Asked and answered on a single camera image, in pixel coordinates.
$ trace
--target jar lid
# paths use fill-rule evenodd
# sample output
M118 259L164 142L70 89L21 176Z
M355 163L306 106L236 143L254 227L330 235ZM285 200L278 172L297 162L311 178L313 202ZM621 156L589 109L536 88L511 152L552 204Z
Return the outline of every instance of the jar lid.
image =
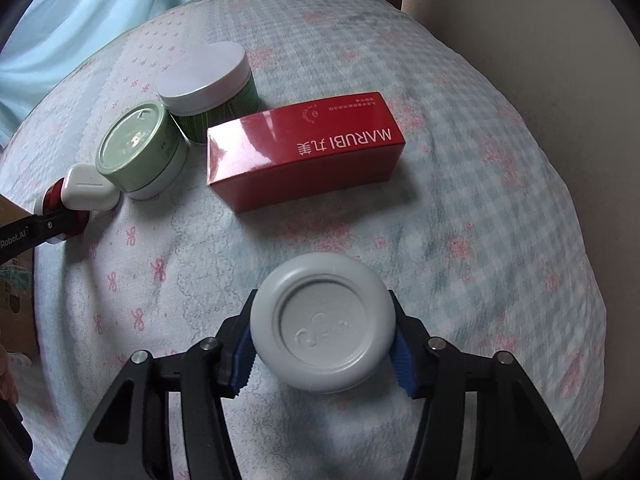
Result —
M140 103L123 114L100 143L95 167L124 192L149 184L185 142L161 102Z
M341 254L309 253L262 282L250 327L274 375L295 388L330 393L375 371L393 342L396 314L369 267Z
M211 110L235 96L251 77L244 47L233 41L198 44L158 76L162 102L177 116Z

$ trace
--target checkered pattern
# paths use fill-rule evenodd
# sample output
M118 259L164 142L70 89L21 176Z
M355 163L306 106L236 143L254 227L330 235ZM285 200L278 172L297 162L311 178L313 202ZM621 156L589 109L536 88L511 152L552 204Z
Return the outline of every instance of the checkered pattern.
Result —
M94 160L126 108L155 97L185 48L219 40L244 44L264 107L381 92L406 137L401 163L386 184L235 216L205 186L194 148L159 197L122 200L83 236L39 248L42 363L14 366L36 470L62 474L133 351L183 351L214 334L271 269L307 251L365 262L464 351L512 351L577 454L598 416L605 309L569 193L506 99L383 0L197 0L166 12L41 102L4 155L1 192L33 205L69 165ZM313 396L258 361L225 403L242 475L256 480L400 478L420 409L388 363L360 387Z

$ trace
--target blue gripper pad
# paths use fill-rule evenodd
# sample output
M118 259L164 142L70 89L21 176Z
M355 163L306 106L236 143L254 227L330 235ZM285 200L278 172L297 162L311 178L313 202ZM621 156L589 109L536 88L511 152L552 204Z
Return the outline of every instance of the blue gripper pad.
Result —
M229 387L234 394L240 393L240 390L248 383L254 361L255 347L251 339L251 328L247 325L233 356L233 372Z
M414 373L414 356L398 327L396 327L396 336L389 350L389 357L396 373L398 385L404 388L409 397L413 399L418 389Z

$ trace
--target red box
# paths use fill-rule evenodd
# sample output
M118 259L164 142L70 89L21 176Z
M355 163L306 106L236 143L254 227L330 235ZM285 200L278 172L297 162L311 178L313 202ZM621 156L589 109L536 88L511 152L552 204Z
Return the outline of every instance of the red box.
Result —
M388 180L404 148L378 92L260 112L207 139L207 182L236 212Z

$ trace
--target light green lid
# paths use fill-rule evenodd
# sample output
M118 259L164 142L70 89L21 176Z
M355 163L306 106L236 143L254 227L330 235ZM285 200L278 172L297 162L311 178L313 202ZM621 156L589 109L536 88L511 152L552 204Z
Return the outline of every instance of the light green lid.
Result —
M184 137L159 101L141 103L120 117L100 143L98 172L131 192L149 184L174 156Z

